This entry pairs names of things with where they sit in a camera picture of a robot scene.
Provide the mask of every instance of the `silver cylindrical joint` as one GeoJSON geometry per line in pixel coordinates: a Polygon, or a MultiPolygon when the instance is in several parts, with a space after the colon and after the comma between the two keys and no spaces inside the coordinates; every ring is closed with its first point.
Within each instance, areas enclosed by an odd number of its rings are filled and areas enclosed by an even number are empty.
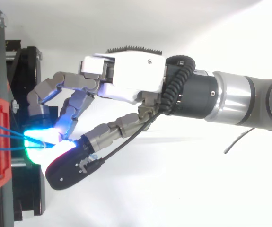
{"type": "Polygon", "coordinates": [[[238,124],[245,117],[251,100],[251,88],[246,77],[219,72],[213,73],[218,83],[218,99],[208,122],[238,124]]]}

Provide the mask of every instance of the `white backdrop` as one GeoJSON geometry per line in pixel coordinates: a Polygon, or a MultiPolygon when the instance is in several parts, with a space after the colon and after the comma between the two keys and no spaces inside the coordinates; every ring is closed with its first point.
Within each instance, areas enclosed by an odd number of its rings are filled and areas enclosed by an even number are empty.
{"type": "MultiPolygon", "coordinates": [[[[272,0],[0,0],[0,9],[7,38],[43,52],[43,79],[124,45],[189,55],[198,69],[272,78],[272,0]]],[[[97,98],[73,137],[136,109],[97,98]]],[[[272,132],[254,130],[223,154],[244,130],[161,116],[74,187],[46,183],[46,212],[26,212],[15,226],[272,227],[272,132]]]]}

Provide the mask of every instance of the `gray arm segment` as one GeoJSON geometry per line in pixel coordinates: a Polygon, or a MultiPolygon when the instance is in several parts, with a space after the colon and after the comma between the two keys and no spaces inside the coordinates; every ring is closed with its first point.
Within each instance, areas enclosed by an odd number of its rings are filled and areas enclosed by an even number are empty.
{"type": "Polygon", "coordinates": [[[45,103],[61,92],[61,88],[75,90],[71,98],[65,100],[60,116],[55,124],[63,139],[67,139],[74,130],[78,117],[94,100],[94,94],[99,89],[99,79],[88,79],[85,76],[67,72],[57,72],[52,79],[46,79],[38,84],[27,95],[29,116],[49,114],[45,103]]]}

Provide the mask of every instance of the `robotic hand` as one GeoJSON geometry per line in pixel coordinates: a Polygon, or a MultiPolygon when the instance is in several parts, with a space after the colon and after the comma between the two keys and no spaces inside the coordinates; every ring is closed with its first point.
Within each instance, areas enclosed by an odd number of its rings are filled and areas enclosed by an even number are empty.
{"type": "Polygon", "coordinates": [[[43,172],[52,188],[68,188],[96,171],[161,114],[272,130],[272,79],[209,73],[195,69],[189,57],[165,59],[161,54],[138,47],[111,49],[106,54],[85,57],[79,74],[57,72],[28,94],[29,119],[38,126],[49,125],[47,101],[62,87],[75,90],[64,101],[53,126],[56,139],[59,133],[62,141],[46,149],[48,155],[41,157],[49,160],[43,172]],[[101,124],[79,140],[69,141],[78,117],[96,95],[141,104],[138,113],[101,124]],[[106,157],[90,158],[113,140],[127,137],[106,157]]]}

